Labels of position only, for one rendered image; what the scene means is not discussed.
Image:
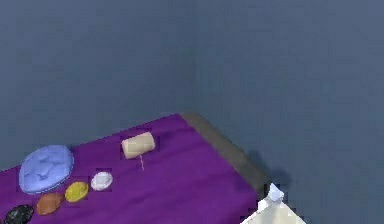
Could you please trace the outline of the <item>cream cylinder cushion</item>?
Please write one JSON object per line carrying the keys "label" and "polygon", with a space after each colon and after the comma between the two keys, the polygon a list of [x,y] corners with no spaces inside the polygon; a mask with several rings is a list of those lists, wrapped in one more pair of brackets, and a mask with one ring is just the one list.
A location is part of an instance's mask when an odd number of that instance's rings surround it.
{"label": "cream cylinder cushion", "polygon": [[127,159],[141,156],[155,149],[155,140],[150,132],[145,132],[121,142],[122,150]]}

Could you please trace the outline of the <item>purple bed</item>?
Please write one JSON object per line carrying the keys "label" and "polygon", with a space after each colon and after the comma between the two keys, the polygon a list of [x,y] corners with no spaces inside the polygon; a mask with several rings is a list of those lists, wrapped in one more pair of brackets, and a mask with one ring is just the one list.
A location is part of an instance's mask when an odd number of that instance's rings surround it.
{"label": "purple bed", "polygon": [[[121,142],[150,132],[155,149],[127,159]],[[63,203],[29,224],[240,224],[257,209],[269,177],[198,116],[172,115],[73,150],[70,183],[100,171],[113,176],[105,191]]]}

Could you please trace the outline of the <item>white round cushion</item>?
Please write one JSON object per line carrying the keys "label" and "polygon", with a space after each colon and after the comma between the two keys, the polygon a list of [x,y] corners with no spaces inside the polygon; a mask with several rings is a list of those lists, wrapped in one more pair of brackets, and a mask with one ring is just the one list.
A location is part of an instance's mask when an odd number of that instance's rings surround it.
{"label": "white round cushion", "polygon": [[103,191],[110,187],[113,176],[109,172],[99,172],[91,180],[91,188],[95,191]]}

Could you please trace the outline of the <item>yellow round cushion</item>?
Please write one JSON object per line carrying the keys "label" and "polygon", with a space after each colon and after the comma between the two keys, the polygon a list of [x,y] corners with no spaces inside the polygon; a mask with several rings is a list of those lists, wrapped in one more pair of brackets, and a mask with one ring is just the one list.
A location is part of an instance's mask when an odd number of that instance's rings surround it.
{"label": "yellow round cushion", "polygon": [[65,191],[65,199],[75,203],[85,198],[89,191],[89,185],[85,182],[74,182]]}

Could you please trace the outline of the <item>round blue pillow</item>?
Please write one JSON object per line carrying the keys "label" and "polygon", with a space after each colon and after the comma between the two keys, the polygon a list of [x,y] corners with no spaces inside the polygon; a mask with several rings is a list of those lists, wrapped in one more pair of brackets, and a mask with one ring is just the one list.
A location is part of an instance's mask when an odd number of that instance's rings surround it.
{"label": "round blue pillow", "polygon": [[27,194],[41,194],[60,186],[72,173],[74,157],[65,145],[48,145],[30,153],[22,162],[18,182]]}

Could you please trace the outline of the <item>orange round cushion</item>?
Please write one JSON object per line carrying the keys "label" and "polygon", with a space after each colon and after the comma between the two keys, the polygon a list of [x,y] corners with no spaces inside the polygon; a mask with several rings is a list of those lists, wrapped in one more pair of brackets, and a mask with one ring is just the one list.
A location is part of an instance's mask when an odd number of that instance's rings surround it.
{"label": "orange round cushion", "polygon": [[49,215],[54,213],[64,201],[64,197],[60,193],[48,193],[43,195],[37,205],[36,211],[39,215]]}

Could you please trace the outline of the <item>black round cushion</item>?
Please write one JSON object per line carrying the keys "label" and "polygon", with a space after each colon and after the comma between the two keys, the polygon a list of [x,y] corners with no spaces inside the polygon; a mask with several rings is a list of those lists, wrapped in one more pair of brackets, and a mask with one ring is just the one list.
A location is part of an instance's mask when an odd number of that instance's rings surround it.
{"label": "black round cushion", "polygon": [[33,217],[34,209],[30,205],[18,205],[5,216],[4,224],[27,224]]}

